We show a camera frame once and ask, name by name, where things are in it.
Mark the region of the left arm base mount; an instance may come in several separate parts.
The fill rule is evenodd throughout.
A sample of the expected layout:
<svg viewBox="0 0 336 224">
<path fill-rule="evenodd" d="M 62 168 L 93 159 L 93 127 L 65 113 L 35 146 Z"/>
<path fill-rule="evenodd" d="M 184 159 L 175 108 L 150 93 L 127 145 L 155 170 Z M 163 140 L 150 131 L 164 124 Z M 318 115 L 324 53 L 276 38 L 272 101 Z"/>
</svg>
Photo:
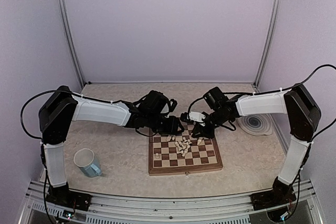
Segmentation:
<svg viewBox="0 0 336 224">
<path fill-rule="evenodd" d="M 49 192 L 46 201 L 55 205 L 71 208 L 74 210 L 88 211 L 92 196 L 90 194 L 75 191 Z"/>
</svg>

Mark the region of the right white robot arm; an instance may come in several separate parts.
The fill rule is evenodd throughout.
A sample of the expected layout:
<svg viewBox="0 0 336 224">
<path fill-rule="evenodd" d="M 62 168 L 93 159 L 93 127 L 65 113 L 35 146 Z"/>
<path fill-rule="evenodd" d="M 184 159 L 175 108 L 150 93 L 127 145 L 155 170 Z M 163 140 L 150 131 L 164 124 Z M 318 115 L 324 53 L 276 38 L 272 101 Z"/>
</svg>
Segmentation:
<svg viewBox="0 0 336 224">
<path fill-rule="evenodd" d="M 211 112 L 194 112 L 188 108 L 187 118 L 195 124 L 194 137 L 213 137 L 216 128 L 226 122 L 249 116 L 269 115 L 287 121 L 286 157 L 268 194 L 273 205 L 281 204 L 309 158 L 321 119 L 321 110 L 305 85 L 297 83 L 263 93 L 224 92 L 214 87 L 201 98 Z"/>
</svg>

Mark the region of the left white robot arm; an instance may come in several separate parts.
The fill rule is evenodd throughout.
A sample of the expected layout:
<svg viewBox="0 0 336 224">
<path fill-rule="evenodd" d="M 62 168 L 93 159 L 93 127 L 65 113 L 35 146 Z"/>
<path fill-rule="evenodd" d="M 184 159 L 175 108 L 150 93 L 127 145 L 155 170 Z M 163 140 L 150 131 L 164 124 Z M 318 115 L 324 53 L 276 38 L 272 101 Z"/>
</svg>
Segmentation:
<svg viewBox="0 0 336 224">
<path fill-rule="evenodd" d="M 60 86 L 38 112 L 41 137 L 41 156 L 47 182 L 53 197 L 66 206 L 73 201 L 65 174 L 64 142 L 75 121 L 91 121 L 135 129 L 147 127 L 154 134 L 178 135 L 184 131 L 179 118 L 171 112 L 177 101 L 163 93 L 150 91 L 140 100 L 106 101 L 73 93 Z"/>
</svg>

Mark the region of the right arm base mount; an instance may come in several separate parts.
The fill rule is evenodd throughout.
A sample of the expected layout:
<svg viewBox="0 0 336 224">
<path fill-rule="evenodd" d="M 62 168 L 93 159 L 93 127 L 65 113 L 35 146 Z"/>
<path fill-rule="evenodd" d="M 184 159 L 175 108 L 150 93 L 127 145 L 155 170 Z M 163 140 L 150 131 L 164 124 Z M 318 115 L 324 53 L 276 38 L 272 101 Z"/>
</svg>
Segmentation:
<svg viewBox="0 0 336 224">
<path fill-rule="evenodd" d="M 290 201 L 295 201 L 297 198 L 294 192 L 289 192 L 285 196 L 276 196 L 275 193 L 270 190 L 261 193 L 254 193 L 250 196 L 250 199 L 253 209 L 256 211 L 287 204 L 290 203 Z"/>
</svg>

